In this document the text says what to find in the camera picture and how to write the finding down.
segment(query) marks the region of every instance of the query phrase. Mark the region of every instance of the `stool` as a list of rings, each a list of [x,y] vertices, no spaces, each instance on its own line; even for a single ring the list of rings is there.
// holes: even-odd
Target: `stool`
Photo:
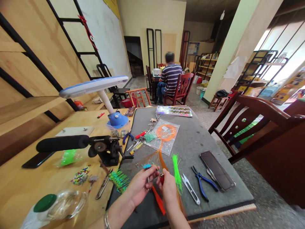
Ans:
[[[222,107],[226,104],[226,101],[227,101],[227,100],[228,100],[228,97],[218,97],[217,95],[214,95],[214,97],[213,97],[213,99],[212,99],[212,101],[211,101],[211,103],[210,103],[210,105],[209,105],[209,108],[210,108],[210,107],[215,107],[214,112],[215,112],[218,108],[220,108],[220,110],[221,110]]]

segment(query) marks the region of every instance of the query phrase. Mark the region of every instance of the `hand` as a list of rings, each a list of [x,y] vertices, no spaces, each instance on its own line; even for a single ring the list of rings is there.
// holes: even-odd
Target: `hand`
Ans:
[[[163,185],[161,184],[160,176],[157,179],[157,185],[163,194],[163,206],[165,211],[168,212],[168,210],[171,209],[179,209],[176,179],[166,169],[163,169],[163,174]]]
[[[138,206],[148,193],[149,189],[153,186],[153,179],[159,176],[158,170],[160,166],[152,165],[150,169],[144,170],[142,169],[138,172],[133,179],[131,180],[128,188],[124,193],[128,193],[129,197],[131,198],[134,207]],[[149,183],[146,184],[146,179],[149,177]]]

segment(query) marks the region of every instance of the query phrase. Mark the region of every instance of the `pliers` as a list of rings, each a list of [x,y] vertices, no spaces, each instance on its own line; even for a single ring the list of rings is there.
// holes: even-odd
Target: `pliers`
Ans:
[[[131,140],[134,140],[133,136],[128,132],[123,138],[123,145],[125,145],[125,141],[128,135],[131,137]]]
[[[204,193],[203,191],[203,188],[202,188],[202,185],[201,185],[201,181],[200,179],[203,179],[205,182],[209,183],[214,189],[215,191],[219,191],[217,186],[215,185],[215,183],[209,179],[206,179],[205,177],[203,177],[195,168],[195,166],[192,166],[191,169],[193,170],[193,172],[196,174],[196,177],[198,178],[198,182],[199,182],[199,187],[200,187],[200,190],[201,190],[201,193],[204,197],[204,199],[209,202],[209,199],[207,198],[207,195]]]

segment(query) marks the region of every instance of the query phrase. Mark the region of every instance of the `smartphone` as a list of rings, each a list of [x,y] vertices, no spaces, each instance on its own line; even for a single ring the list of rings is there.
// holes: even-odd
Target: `smartphone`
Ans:
[[[227,174],[227,172],[210,151],[199,154],[199,157],[206,165],[207,172],[220,186],[222,191],[228,191],[229,189],[236,186],[236,183]]]
[[[135,108],[128,108],[125,116],[133,116]]]
[[[24,169],[35,169],[39,167],[43,162],[45,162],[50,156],[52,156],[54,152],[51,153],[38,153],[26,163],[24,163],[21,167]]]

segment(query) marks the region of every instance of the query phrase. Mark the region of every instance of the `bracelet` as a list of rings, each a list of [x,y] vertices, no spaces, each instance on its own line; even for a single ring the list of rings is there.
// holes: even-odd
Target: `bracelet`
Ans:
[[[108,221],[108,210],[105,212],[104,224],[105,224],[105,229],[111,229],[109,226],[109,221]]]

